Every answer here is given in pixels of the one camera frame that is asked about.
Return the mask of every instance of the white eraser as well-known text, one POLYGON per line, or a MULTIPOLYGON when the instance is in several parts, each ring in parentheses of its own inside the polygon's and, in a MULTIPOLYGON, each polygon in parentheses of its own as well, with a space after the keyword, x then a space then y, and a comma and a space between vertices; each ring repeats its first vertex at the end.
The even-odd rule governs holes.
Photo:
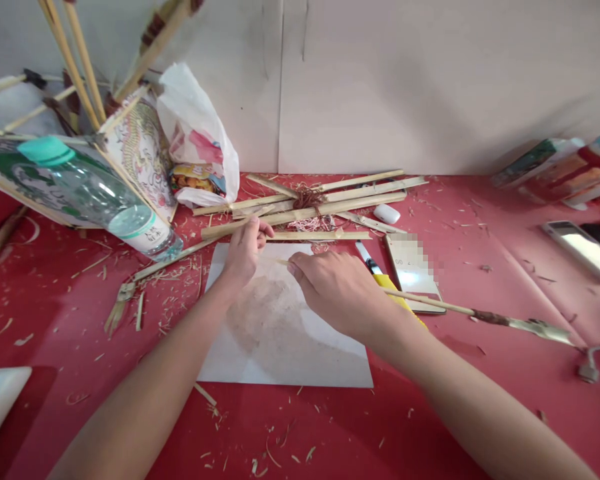
POLYGON ((384 203, 378 205, 373 211, 373 214, 384 223, 388 223, 390 225, 393 225, 400 219, 400 212, 398 212, 398 210, 395 208, 385 205, 384 203))

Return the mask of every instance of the paper sheet on table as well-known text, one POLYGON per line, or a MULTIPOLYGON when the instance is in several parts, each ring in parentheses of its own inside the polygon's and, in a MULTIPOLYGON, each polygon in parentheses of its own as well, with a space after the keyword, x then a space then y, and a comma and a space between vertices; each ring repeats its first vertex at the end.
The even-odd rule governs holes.
MULTIPOLYGON (((207 290, 220 275, 228 249, 228 243, 216 245, 207 290)), ((311 246, 267 244, 253 279, 211 346, 199 381, 373 386, 364 345, 312 312, 287 268, 271 260, 286 260, 298 251, 311 255, 311 246)))

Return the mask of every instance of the right hand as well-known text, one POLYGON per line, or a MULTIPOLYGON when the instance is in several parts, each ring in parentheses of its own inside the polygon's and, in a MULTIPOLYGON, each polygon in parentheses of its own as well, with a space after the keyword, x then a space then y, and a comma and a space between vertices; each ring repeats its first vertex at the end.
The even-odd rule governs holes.
POLYGON ((416 317, 394 303, 362 261, 348 253, 295 253, 289 272, 307 305, 338 332, 365 345, 413 324, 416 317))

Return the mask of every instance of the red tablecloth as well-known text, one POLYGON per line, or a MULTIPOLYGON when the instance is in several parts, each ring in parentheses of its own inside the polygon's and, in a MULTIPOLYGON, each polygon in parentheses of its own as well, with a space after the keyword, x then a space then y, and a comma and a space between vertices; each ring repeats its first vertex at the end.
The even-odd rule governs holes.
MULTIPOLYGON (((299 181, 340 178, 280 175, 276 181, 293 187, 299 181)), ((397 226, 422 240, 444 300, 546 320, 572 330, 580 345, 600 343, 600 284, 537 228, 548 220, 598 220, 598 207, 584 213, 560 206, 538 209, 490 190, 485 179, 429 180, 393 206, 402 212, 397 226), (490 265, 492 271, 481 265, 490 265), (566 319, 574 313, 577 318, 570 324, 566 319)), ((242 185, 239 199, 266 191, 244 179, 242 185)), ((89 416, 159 341, 158 322, 171 318, 173 324, 195 304, 213 252, 213 246, 207 247, 191 262, 170 267, 186 266, 180 281, 148 284, 142 331, 131 325, 134 299, 108 340, 103 324, 118 287, 146 259, 103 231, 90 231, 88 239, 81 239, 38 214, 30 216, 40 224, 40 236, 22 245, 33 232, 30 222, 22 222, 11 237, 11 252, 0 258, 0 330, 13 319, 0 334, 0 367, 33 367, 0 430, 0 478, 8 479, 42 479, 48 474, 89 416), (109 253, 106 261, 72 279, 109 253), (166 301, 168 297, 178 300, 166 301), (31 333, 28 343, 14 346, 31 333), (81 394, 88 398, 67 404, 69 397, 81 394)), ((228 220, 214 215, 211 224, 228 220)), ((193 218, 186 208, 175 218, 187 245, 197 243, 200 228, 209 223, 208 217, 193 218)), ((368 250, 387 271, 384 247, 373 234, 372 238, 366 242, 368 250)), ((355 253, 352 243, 339 244, 330 248, 355 253)), ((544 411, 549 426, 600 475, 600 382, 589 385, 577 378, 580 352, 522 331, 474 323, 453 312, 423 319, 436 337, 526 407, 544 411)), ((600 369, 600 354, 596 360, 600 369)), ((298 387, 204 384, 224 419, 218 424, 194 391, 149 478, 247 478, 254 458, 258 472, 269 468, 266 478, 485 478, 418 388, 371 352, 369 362, 373 391, 306 387, 298 394, 298 387), (274 446, 292 422, 285 446, 274 446), (282 469, 263 457, 267 437, 282 469), (312 447, 313 458, 306 463, 312 447), (211 454, 201 459, 206 452, 211 454), (213 469, 204 468, 206 463, 213 469)))

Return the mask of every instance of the mobile phone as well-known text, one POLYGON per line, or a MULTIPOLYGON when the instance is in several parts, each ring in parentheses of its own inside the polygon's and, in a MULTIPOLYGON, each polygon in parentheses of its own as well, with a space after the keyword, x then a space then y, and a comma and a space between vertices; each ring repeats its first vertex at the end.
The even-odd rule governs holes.
MULTIPOLYGON (((391 256, 393 270, 398 280, 398 289, 406 293, 442 301, 442 295, 433 278, 433 270, 420 242, 412 234, 388 233, 384 242, 391 256)), ((442 315, 446 308, 434 307, 427 303, 405 299, 414 313, 442 315)))
POLYGON ((569 221, 548 222, 542 230, 600 279, 600 244, 595 238, 569 221))

